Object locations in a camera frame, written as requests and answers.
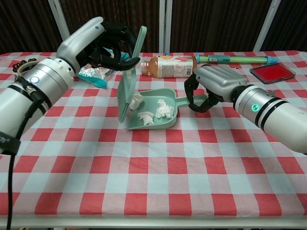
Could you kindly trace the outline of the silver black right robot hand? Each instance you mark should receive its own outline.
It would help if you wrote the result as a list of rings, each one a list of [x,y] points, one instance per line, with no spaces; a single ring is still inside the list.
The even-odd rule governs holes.
[[[201,105],[194,103],[194,91],[201,84],[207,92],[207,98]],[[184,88],[189,108],[194,112],[205,113],[219,102],[234,102],[239,92],[243,91],[248,80],[236,71],[223,67],[203,65],[193,70],[190,77],[185,80]]]

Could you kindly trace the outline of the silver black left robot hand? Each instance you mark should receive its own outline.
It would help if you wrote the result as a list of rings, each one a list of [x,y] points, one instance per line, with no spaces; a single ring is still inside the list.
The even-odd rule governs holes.
[[[66,61],[75,74],[87,64],[115,71],[135,67],[139,57],[133,57],[136,36],[128,26],[94,17],[61,43],[57,58]]]

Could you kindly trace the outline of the white tissue ball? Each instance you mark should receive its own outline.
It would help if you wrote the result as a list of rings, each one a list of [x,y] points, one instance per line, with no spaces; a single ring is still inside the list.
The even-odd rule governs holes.
[[[155,116],[157,118],[166,117],[167,119],[170,119],[174,115],[174,108],[170,105],[168,105],[163,99],[158,100],[158,107],[156,109]]]
[[[143,102],[143,96],[140,93],[135,93],[132,97],[131,103],[129,104],[130,110],[136,110]]]
[[[137,117],[140,120],[143,120],[143,124],[145,126],[147,125],[153,125],[154,124],[154,114],[149,112],[149,111],[145,111],[145,112],[140,112],[137,114]]]

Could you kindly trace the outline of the green hand broom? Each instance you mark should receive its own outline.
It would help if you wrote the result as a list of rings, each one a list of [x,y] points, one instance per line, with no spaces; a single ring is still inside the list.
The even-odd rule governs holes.
[[[146,37],[147,27],[141,26],[136,40],[136,45],[131,58],[139,58],[140,51],[144,39]],[[122,123],[125,120],[129,104],[132,101],[134,90],[136,86],[136,68],[133,67],[127,71],[123,71],[122,78],[118,85],[117,99],[118,99],[118,118]]]

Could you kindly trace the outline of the green plastic dustpan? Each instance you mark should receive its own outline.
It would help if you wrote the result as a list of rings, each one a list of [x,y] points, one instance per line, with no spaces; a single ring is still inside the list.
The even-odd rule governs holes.
[[[170,128],[177,121],[178,109],[189,105],[187,97],[177,97],[176,92],[168,88],[142,91],[140,94],[143,96],[143,102],[136,110],[131,111],[127,121],[128,130]],[[152,124],[144,125],[143,120],[138,117],[138,113],[151,112],[155,114],[160,99],[164,100],[167,105],[174,108],[173,115],[170,118],[157,118],[154,116]]]

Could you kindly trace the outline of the green blue toy water pump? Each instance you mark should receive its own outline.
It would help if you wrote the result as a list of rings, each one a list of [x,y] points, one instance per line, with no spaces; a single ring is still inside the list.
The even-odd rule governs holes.
[[[229,55],[190,55],[190,56],[170,56],[164,55],[159,57],[159,64],[176,67],[195,67],[197,64],[204,63],[239,63],[239,64],[275,64],[278,58],[271,56],[229,56]]]

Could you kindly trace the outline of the teal clear snack bag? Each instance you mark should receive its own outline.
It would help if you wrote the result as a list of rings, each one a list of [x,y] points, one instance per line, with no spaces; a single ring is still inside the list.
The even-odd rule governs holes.
[[[90,64],[82,67],[77,78],[94,85],[97,88],[107,88],[107,83],[115,71],[104,67],[94,68]]]

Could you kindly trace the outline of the brown partition panel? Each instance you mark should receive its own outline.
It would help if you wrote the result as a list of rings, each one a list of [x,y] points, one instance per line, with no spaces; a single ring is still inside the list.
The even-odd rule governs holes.
[[[159,51],[159,0],[60,0],[72,34],[90,19],[101,16],[107,22],[127,25],[135,35],[147,27],[142,52]]]
[[[170,51],[252,51],[272,0],[173,0]]]
[[[55,52],[61,42],[48,0],[0,0],[0,54]]]
[[[307,0],[281,0],[261,51],[307,52]]]

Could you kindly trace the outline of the red ink pad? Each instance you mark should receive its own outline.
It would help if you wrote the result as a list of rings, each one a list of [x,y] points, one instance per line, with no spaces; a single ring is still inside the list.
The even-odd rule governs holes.
[[[250,73],[264,84],[271,84],[294,78],[296,73],[282,63],[275,63],[250,69]]]

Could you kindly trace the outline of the tea bottle with label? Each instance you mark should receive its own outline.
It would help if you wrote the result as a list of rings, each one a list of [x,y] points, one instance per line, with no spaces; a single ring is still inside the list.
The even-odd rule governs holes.
[[[188,78],[196,67],[195,56],[155,56],[141,61],[142,74],[156,78]]]

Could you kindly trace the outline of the dark purple grape bunch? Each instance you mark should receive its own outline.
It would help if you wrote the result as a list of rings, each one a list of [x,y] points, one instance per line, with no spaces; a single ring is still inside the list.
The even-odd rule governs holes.
[[[13,64],[12,71],[16,73],[20,66],[24,65],[25,63],[33,62],[33,61],[37,61],[37,59],[36,58],[30,58],[27,61],[26,60],[21,60],[20,62],[17,62],[15,64]],[[24,68],[22,71],[28,71],[28,70],[32,69],[35,65],[36,64],[28,66],[28,67]]]

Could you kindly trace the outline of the red white checkered tablecloth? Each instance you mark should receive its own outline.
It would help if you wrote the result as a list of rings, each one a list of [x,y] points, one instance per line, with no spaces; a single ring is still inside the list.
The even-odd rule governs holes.
[[[220,103],[166,130],[118,121],[120,73],[77,80],[23,136],[13,214],[307,217],[307,156]]]

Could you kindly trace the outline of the white partition post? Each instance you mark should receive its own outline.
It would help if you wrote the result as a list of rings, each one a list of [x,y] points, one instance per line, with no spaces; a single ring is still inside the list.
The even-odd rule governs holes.
[[[66,17],[64,15],[60,0],[48,0],[53,17],[57,24],[62,40],[66,40],[70,36],[69,27],[67,25]]]
[[[254,52],[259,52],[263,43],[264,43],[264,40],[267,36],[267,33],[271,27],[271,24],[275,18],[275,15],[276,15],[276,12],[279,8],[279,5],[281,3],[281,0],[272,0],[271,1],[271,4],[270,4],[270,7],[268,9],[268,12],[266,14],[266,17],[265,17],[265,20],[263,22],[263,25],[262,25],[262,28],[260,30],[260,33],[258,35],[258,38],[257,38],[257,41],[253,47],[253,51]]]
[[[159,0],[159,53],[170,52],[173,0]]]

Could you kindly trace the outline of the white table frame edge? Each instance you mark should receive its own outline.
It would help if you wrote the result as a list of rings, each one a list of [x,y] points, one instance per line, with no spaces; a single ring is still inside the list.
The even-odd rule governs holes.
[[[307,217],[120,217],[120,216],[15,216],[12,227],[42,228],[269,228],[307,229]]]

